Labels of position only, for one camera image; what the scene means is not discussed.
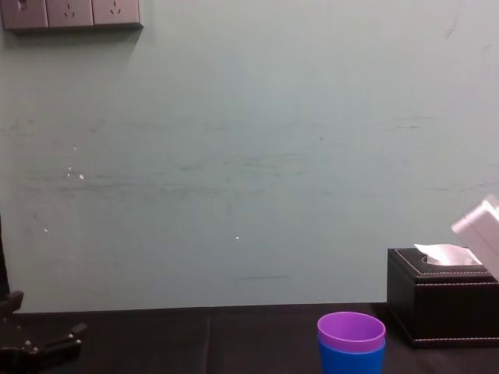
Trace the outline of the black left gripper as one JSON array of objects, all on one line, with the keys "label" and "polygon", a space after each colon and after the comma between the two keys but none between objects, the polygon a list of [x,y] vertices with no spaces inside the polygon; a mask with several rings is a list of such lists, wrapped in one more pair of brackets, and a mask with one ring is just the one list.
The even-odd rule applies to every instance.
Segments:
[{"label": "black left gripper", "polygon": [[[22,291],[13,291],[1,300],[2,323],[21,308],[23,298]],[[20,348],[1,348],[1,373],[39,373],[42,357],[78,355],[86,332],[87,324],[79,323],[62,336],[39,344],[35,344],[34,340],[25,340]]]}]

